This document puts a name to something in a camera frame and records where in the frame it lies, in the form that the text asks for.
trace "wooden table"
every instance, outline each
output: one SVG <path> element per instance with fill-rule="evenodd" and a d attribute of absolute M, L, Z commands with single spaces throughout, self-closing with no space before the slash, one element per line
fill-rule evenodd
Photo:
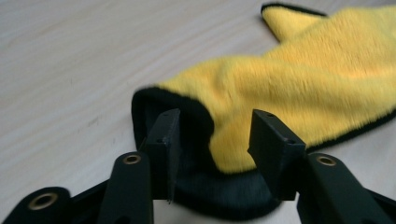
<path fill-rule="evenodd" d="M 223 55 L 259 55 L 278 42 L 265 1 L 0 1 L 0 220 L 27 194 L 76 195 L 109 178 L 135 150 L 138 88 Z M 329 14 L 393 0 L 299 1 Z M 396 120 L 325 150 L 361 183 L 396 199 Z M 156 223 L 229 223 L 155 202 Z M 295 203 L 246 223 L 299 223 Z"/>

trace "tabletop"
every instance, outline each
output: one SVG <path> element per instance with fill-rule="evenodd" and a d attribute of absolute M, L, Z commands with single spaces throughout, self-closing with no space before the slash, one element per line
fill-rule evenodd
<path fill-rule="evenodd" d="M 394 0 L 284 1 L 332 14 Z M 131 100 L 142 87 L 224 55 L 279 43 L 261 1 L 1 0 L 0 220 L 44 187 L 72 196 L 135 150 Z M 322 151 L 364 187 L 396 199 L 396 120 Z M 295 202 L 242 223 L 300 223 Z M 155 223 L 230 223 L 154 202 Z"/>

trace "microfiber cloth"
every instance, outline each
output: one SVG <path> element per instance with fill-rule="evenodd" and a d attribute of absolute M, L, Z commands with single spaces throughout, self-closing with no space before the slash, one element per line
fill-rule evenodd
<path fill-rule="evenodd" d="M 247 152 L 254 108 L 279 117 L 308 151 L 396 114 L 395 6 L 345 8 L 328 17 L 269 4 L 262 17 L 280 42 L 276 48 L 199 63 L 137 91 L 132 101 L 137 146 L 160 113 L 180 109 L 175 201 L 215 217 L 245 220 L 279 205 Z"/>

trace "yellow cloth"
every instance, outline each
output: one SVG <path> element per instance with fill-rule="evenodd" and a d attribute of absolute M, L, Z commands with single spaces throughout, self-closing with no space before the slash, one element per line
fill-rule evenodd
<path fill-rule="evenodd" d="M 158 85 L 208 110 L 220 171 L 255 168 L 247 153 L 253 108 L 277 115 L 307 147 L 395 110 L 396 7 L 347 8 L 329 18 L 268 7 L 262 15 L 278 47 L 199 63 Z"/>

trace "yellow towel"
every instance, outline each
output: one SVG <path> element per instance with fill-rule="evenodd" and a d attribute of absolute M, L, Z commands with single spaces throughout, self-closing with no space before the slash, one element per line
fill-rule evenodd
<path fill-rule="evenodd" d="M 199 63 L 132 103 L 137 146 L 159 113 L 180 108 L 176 201 L 216 217 L 249 219 L 278 205 L 247 152 L 254 108 L 277 115 L 308 149 L 396 114 L 395 6 L 323 17 L 272 4 L 262 16 L 278 47 Z"/>

